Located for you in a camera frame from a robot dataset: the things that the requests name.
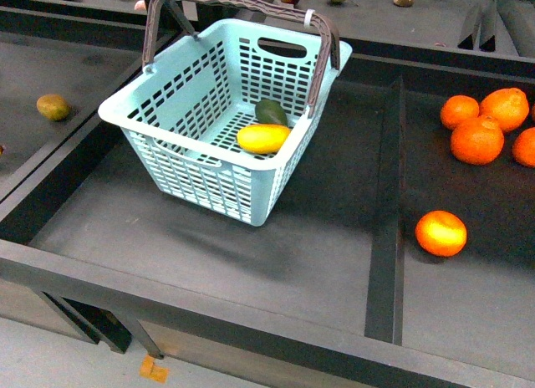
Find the mandarin orange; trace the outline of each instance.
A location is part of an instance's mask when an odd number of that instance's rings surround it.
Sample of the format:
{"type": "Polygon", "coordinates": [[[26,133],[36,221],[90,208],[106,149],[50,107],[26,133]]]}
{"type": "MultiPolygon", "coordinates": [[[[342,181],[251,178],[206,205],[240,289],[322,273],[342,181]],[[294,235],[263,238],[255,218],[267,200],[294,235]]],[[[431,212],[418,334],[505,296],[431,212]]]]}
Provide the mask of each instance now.
{"type": "Polygon", "coordinates": [[[466,245],[466,226],[451,212],[436,210],[416,224],[416,240],[428,253],[439,257],[458,254],[466,245]]]}
{"type": "Polygon", "coordinates": [[[499,124],[488,115],[465,120],[451,133],[451,154],[471,165],[486,165],[502,152],[505,137],[499,124]]]}
{"type": "Polygon", "coordinates": [[[535,127],[525,129],[512,145],[512,156],[521,165],[535,168],[535,127]]]}
{"type": "Polygon", "coordinates": [[[479,115],[490,115],[497,120],[504,133],[518,128],[529,115],[526,94],[517,88],[498,89],[479,104],[479,115]]]}
{"type": "Polygon", "coordinates": [[[454,130],[463,120],[479,115],[479,103],[467,95],[454,95],[442,106],[441,122],[450,130],[454,130]]]}

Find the orange tape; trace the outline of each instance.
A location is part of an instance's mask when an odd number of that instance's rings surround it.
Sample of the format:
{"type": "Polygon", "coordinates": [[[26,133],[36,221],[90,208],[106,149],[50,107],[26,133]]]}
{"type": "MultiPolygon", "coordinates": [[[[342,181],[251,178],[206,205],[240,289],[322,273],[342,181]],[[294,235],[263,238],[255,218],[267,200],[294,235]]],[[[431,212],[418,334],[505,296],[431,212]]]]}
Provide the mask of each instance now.
{"type": "Polygon", "coordinates": [[[140,376],[164,384],[167,381],[169,369],[155,365],[155,358],[145,356],[140,367],[140,376]]]}

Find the yellow mango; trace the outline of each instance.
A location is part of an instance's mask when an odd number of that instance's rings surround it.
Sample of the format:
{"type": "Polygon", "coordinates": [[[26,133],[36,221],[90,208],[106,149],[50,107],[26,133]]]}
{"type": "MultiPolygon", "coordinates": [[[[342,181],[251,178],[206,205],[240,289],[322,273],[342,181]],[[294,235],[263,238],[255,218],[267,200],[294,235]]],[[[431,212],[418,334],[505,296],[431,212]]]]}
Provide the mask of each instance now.
{"type": "Polygon", "coordinates": [[[245,151],[271,154],[280,150],[290,131],[284,125],[249,125],[237,132],[236,140],[245,151]]]}

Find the green fruit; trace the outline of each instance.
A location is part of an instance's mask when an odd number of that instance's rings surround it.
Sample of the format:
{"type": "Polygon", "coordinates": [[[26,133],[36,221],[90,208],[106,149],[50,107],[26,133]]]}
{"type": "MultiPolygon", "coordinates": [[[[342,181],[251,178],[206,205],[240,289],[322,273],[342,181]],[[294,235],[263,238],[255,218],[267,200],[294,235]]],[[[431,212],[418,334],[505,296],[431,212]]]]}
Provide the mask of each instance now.
{"type": "Polygon", "coordinates": [[[254,115],[258,123],[263,125],[288,125],[288,117],[283,107],[274,100],[264,99],[258,101],[254,107],[254,115]]]}

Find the gray basket handle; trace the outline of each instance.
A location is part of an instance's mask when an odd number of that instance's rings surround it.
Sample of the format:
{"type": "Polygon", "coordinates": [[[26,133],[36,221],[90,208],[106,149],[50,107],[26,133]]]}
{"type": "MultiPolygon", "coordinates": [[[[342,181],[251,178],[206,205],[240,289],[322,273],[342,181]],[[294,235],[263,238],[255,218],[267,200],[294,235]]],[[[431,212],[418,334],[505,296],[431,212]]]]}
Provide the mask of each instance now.
{"type": "MultiPolygon", "coordinates": [[[[284,8],[272,3],[265,3],[262,0],[182,0],[194,3],[201,3],[211,6],[233,6],[235,8],[245,8],[253,12],[260,12],[272,18],[279,18],[282,20],[289,20],[296,23],[309,22],[318,31],[321,37],[321,45],[319,47],[318,61],[314,69],[312,83],[310,85],[310,92],[308,93],[307,104],[310,106],[309,116],[312,116],[316,101],[318,100],[318,93],[321,87],[321,82],[324,78],[325,69],[329,55],[331,58],[331,66],[335,69],[340,69],[340,51],[339,51],[339,31],[334,23],[328,18],[317,14],[291,8],[284,8]]],[[[143,67],[154,62],[155,43],[158,33],[158,24],[160,22],[160,12],[163,0],[150,0],[147,24],[145,29],[145,44],[143,46],[143,67]]],[[[186,16],[181,13],[177,16],[182,28],[189,34],[195,35],[195,30],[186,16]]]]}

